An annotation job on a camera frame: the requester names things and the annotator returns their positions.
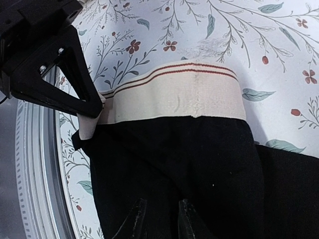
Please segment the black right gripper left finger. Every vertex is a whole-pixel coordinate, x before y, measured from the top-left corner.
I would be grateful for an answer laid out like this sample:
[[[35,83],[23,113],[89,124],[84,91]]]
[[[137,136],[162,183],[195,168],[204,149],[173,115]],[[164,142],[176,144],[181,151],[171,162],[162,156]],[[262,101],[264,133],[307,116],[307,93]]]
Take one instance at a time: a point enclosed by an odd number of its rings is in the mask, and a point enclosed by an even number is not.
[[[147,200],[138,199],[129,211],[124,222],[113,236],[114,239],[146,239],[147,229],[144,219],[147,210]]]

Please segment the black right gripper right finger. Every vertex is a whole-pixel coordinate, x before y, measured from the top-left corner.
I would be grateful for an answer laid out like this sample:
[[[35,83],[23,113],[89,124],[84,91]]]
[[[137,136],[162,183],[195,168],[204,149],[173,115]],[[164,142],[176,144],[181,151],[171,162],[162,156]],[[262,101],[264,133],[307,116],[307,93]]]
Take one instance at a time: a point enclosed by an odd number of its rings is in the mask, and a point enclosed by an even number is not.
[[[179,201],[178,206],[179,239],[216,239],[187,199]]]

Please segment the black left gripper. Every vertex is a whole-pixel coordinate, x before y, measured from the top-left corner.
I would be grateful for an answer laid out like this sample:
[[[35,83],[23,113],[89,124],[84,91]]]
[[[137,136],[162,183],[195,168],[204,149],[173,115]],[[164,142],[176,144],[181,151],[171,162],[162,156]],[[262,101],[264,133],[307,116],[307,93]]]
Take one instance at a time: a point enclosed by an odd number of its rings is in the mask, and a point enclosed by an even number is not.
[[[102,102],[72,22],[77,0],[2,0],[2,92],[70,115],[96,118]]]

